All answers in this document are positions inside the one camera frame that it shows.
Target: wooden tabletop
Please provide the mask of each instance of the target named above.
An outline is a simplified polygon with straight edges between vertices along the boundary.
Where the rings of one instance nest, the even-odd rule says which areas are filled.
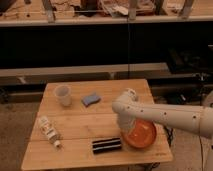
[[[166,162],[172,154],[162,126],[157,127],[157,138],[151,147],[136,150],[122,140],[122,150],[94,155],[92,141],[120,137],[113,113],[112,101],[125,88],[135,89],[141,102],[153,103],[146,80],[109,80],[66,83],[71,88],[72,105],[62,107],[53,94],[54,88],[63,83],[46,86],[38,116],[46,115],[62,135],[62,146],[56,150],[42,135],[37,119],[22,163],[22,170],[80,168]],[[93,92],[101,101],[88,108],[81,99]]]
[[[179,4],[183,6],[185,0],[164,0],[163,9],[167,15],[177,15],[169,8],[170,4]],[[194,0],[191,16],[213,15],[213,0]]]

